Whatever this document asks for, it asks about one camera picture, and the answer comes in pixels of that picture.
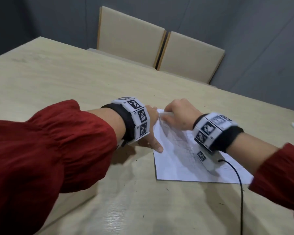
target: person's right arm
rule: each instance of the person's right arm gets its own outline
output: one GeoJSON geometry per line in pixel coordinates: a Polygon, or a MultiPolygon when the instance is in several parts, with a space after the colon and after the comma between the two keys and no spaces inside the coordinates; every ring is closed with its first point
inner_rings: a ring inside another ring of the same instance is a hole
{"type": "MultiPolygon", "coordinates": [[[[203,113],[188,100],[174,100],[166,106],[161,119],[180,130],[193,130],[203,113]]],[[[226,152],[253,174],[249,189],[269,200],[294,210],[294,146],[279,149],[247,133],[240,133],[226,152]]]]}

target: light wood tabletop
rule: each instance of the light wood tabletop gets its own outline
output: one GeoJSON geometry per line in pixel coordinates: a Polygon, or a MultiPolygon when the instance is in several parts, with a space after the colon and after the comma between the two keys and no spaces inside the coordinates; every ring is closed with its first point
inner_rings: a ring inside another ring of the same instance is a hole
{"type": "MultiPolygon", "coordinates": [[[[294,144],[292,110],[42,37],[0,56],[2,120],[25,121],[63,100],[90,110],[122,96],[158,108],[187,98],[262,140],[294,144]]],[[[239,234],[238,184],[157,181],[152,150],[127,150],[116,153],[96,196],[40,234],[239,234]],[[121,154],[134,155],[119,164],[121,154]]],[[[292,211],[244,190],[244,234],[294,234],[292,211]]]]}

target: human hand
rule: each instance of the human hand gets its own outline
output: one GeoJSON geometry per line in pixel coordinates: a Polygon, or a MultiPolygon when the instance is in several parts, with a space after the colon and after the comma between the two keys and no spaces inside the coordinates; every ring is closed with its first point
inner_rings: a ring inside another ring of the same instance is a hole
{"type": "Polygon", "coordinates": [[[161,119],[179,130],[193,130],[193,124],[203,115],[187,99],[173,100],[165,107],[165,111],[173,112],[173,116],[163,114],[161,119]]]}
{"type": "Polygon", "coordinates": [[[150,128],[149,128],[149,134],[143,137],[141,140],[139,140],[139,145],[141,146],[148,146],[154,150],[156,150],[159,153],[163,152],[163,147],[161,144],[158,142],[158,140],[155,138],[154,135],[154,130],[153,126],[156,124],[158,118],[159,118],[159,113],[157,111],[157,107],[151,107],[151,106],[146,106],[149,117],[150,117],[150,128]]]}

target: red shirt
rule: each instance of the red shirt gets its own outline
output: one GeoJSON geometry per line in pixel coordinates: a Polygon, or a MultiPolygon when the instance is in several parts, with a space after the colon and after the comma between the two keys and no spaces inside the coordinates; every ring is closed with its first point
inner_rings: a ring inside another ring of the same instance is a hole
{"type": "MultiPolygon", "coordinates": [[[[37,232],[59,193],[87,189],[105,176],[116,145],[114,130],[74,100],[26,122],[0,121],[0,235],[37,232]]],[[[294,210],[294,146],[264,162],[250,189],[294,210]]]]}

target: black cable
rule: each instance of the black cable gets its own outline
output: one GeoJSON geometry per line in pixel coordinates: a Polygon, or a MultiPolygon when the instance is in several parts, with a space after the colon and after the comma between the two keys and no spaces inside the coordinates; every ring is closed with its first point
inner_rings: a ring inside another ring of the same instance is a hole
{"type": "Polygon", "coordinates": [[[234,166],[231,165],[231,163],[229,163],[229,162],[227,162],[226,160],[223,160],[223,159],[218,160],[218,162],[226,162],[227,164],[229,164],[233,168],[233,170],[235,171],[237,177],[239,178],[239,185],[241,186],[241,232],[240,232],[240,235],[243,235],[243,205],[244,205],[244,198],[243,198],[243,185],[242,185],[241,178],[239,177],[239,173],[234,168],[234,166]]]}

